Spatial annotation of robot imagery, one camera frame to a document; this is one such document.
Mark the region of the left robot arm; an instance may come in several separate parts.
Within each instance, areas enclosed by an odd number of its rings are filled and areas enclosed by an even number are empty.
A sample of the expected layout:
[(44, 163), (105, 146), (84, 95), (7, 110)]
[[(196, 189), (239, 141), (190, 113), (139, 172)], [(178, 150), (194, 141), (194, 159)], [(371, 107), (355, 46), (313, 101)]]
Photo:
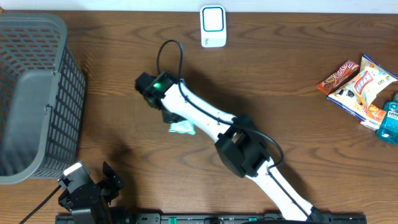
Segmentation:
[(58, 180), (63, 189), (58, 204), (70, 214), (56, 216), (55, 224), (130, 224), (136, 221), (127, 209), (110, 206), (124, 188), (124, 181), (106, 162), (102, 172), (104, 178), (95, 183), (82, 162), (63, 171)]

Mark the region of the small orange snack packet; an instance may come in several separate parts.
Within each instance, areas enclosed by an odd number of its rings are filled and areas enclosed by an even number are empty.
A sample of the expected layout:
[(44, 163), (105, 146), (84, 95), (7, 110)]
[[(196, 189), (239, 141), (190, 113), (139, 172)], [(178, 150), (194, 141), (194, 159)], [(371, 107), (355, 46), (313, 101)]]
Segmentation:
[(378, 108), (377, 106), (370, 105), (368, 112), (366, 113), (366, 119), (361, 121), (360, 124), (372, 129), (373, 131), (377, 131), (380, 128), (385, 115), (386, 111)]

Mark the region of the red Top chocolate bar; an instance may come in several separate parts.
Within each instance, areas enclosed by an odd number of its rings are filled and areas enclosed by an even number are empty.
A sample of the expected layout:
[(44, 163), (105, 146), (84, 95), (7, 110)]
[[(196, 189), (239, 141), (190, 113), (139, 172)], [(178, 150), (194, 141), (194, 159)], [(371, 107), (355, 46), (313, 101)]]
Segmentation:
[(316, 85), (316, 88), (329, 95), (339, 84), (343, 83), (349, 76), (359, 69), (359, 65), (347, 60), (339, 69)]

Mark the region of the mint green wipes pack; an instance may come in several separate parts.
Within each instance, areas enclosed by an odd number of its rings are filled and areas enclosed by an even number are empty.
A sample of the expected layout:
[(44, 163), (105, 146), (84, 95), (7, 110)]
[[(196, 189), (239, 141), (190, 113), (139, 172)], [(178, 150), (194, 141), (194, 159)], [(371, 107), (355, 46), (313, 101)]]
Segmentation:
[(195, 126), (188, 120), (171, 123), (169, 127), (170, 133), (196, 135)]

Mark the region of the yellow chip bag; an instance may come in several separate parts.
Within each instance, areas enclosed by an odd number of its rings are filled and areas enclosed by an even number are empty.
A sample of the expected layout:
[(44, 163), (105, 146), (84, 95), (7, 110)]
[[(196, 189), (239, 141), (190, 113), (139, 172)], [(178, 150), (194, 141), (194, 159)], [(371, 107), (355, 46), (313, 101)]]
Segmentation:
[(370, 105), (377, 94), (396, 81), (396, 74), (386, 70), (371, 57), (364, 54), (359, 73), (329, 94), (327, 99), (361, 121), (365, 121)]

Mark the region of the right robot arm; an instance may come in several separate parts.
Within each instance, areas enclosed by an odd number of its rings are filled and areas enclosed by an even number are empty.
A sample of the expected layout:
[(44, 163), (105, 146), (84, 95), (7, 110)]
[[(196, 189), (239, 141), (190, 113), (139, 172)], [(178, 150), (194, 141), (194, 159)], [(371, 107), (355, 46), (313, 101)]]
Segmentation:
[(135, 89), (153, 108), (185, 119), (215, 142), (222, 163), (235, 175), (252, 180), (277, 206), (286, 220), (321, 223), (316, 207), (302, 198), (279, 172), (267, 145), (281, 147), (260, 132), (246, 115), (235, 116), (211, 106), (169, 73), (142, 73)]

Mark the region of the blue mouthwash bottle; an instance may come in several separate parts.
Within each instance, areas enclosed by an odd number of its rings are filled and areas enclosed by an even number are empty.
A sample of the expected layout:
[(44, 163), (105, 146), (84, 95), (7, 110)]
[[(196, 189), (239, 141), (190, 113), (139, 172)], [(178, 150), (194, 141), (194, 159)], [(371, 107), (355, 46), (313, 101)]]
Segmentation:
[(386, 112), (386, 115), (380, 128), (376, 131), (376, 136), (385, 142), (397, 145), (397, 93), (394, 95), (392, 101), (389, 101), (384, 105), (384, 111)]

